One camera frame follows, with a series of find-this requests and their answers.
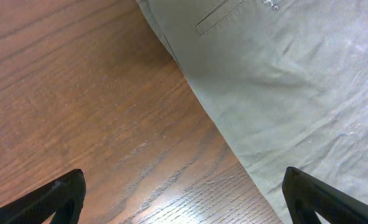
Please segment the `pocket seam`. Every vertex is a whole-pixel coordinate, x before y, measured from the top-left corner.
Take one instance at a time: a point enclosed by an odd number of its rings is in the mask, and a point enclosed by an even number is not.
[[[218,25],[220,22],[222,22],[223,20],[227,19],[234,11],[238,10],[247,0],[242,0],[241,3],[239,3],[234,9],[232,9],[228,14],[226,14],[223,18],[221,18],[219,21],[217,21],[215,24],[213,24],[213,26],[211,26],[209,29],[207,29],[204,33],[200,33],[196,27],[197,25],[199,25],[202,21],[204,21],[205,19],[207,19],[209,16],[213,15],[213,13],[211,15],[209,15],[211,12],[213,12],[223,1],[221,1],[216,7],[214,7],[209,13],[207,13],[206,16],[204,16],[202,18],[202,20],[200,20],[201,22],[197,23],[195,26],[193,26],[194,30],[200,35],[206,35],[212,28],[214,28],[216,25]]]

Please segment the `stitching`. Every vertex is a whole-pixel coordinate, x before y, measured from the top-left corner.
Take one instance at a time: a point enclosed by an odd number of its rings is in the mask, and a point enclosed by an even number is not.
[[[222,1],[219,1],[219,2],[217,2],[217,4],[215,4],[214,6],[213,6],[213,8],[208,12],[208,13],[206,13],[206,15],[197,23],[197,24],[195,24],[195,26],[194,26],[194,28],[199,24],[199,23],[201,23],[202,21],[204,21],[207,17],[209,17],[209,16],[211,16],[210,15],[210,13],[211,12],[213,12],[215,9],[217,9],[217,7],[220,5],[220,4],[222,4],[223,2],[224,2],[225,0],[222,0]]]
[[[217,23],[215,23],[215,25],[211,26],[208,30],[206,30],[203,34],[199,34],[200,36],[203,36],[205,34],[207,34],[209,32],[209,30],[211,30],[212,28],[214,28],[217,24],[219,24],[220,22],[222,22],[223,20],[227,19],[234,11],[237,11],[243,4],[244,2],[246,2],[247,0],[243,0],[241,1],[241,3],[239,3],[233,10],[231,10],[231,12],[229,12],[227,15],[225,15],[222,19],[220,19]]]
[[[178,67],[179,67],[179,68],[181,69],[181,71],[182,71],[182,67],[180,66],[180,63],[178,63],[177,57],[176,57],[176,55],[175,55],[175,53],[174,53],[174,51],[173,51],[173,49],[172,49],[172,46],[170,46],[170,43],[169,43],[169,41],[167,40],[166,35],[163,35],[163,36],[165,37],[166,43],[167,43],[167,45],[169,46],[170,50],[172,51],[172,57],[173,57],[173,59],[176,61],[176,63],[177,63],[177,65],[178,65]]]

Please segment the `hardwood surface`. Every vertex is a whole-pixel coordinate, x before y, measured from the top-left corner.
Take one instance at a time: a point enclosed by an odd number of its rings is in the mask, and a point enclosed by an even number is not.
[[[134,0],[0,0],[0,206],[74,168],[80,223],[280,223]]]

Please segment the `wooden floor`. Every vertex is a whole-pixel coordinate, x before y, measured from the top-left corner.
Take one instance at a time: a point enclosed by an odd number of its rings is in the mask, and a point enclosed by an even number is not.
[[[0,0],[0,206],[80,168],[80,223],[280,223],[134,0]]]

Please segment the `back pocket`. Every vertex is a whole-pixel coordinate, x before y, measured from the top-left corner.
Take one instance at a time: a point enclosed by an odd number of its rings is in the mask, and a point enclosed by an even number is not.
[[[207,16],[197,23],[197,25],[195,25],[195,30],[199,33],[199,35],[205,34],[217,23],[230,15],[230,13],[239,5],[241,5],[243,1],[245,0],[223,0]]]

